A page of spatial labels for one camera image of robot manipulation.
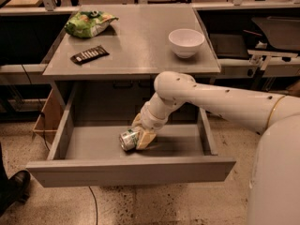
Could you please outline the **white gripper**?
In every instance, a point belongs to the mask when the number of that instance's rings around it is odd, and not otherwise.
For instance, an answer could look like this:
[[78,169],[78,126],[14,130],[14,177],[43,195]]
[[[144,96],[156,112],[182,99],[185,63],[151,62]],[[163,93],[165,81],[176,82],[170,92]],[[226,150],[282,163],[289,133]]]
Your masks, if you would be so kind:
[[145,149],[156,138],[156,133],[153,130],[162,129],[166,122],[166,118],[156,118],[153,114],[151,114],[149,102],[146,102],[142,106],[141,112],[135,116],[131,124],[133,128],[140,128],[138,131],[136,149]]

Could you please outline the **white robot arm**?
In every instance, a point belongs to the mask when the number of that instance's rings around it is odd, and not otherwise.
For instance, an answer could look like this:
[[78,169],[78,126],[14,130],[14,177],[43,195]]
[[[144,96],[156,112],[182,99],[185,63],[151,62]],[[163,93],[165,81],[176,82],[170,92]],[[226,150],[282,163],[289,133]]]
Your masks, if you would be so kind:
[[200,84],[182,73],[164,71],[155,94],[132,125],[144,149],[169,115],[188,102],[261,135],[254,158],[247,225],[300,225],[300,98]]

